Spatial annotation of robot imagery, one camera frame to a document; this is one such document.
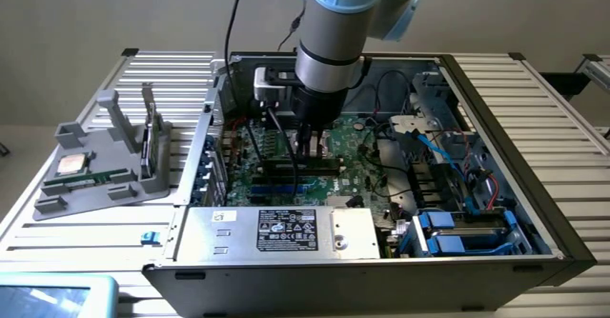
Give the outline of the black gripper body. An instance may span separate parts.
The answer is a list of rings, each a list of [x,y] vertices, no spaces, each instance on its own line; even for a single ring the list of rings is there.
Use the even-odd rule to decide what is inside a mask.
[[[291,110],[303,124],[321,129],[333,123],[345,105],[347,89],[331,93],[309,87],[295,87],[291,94]]]

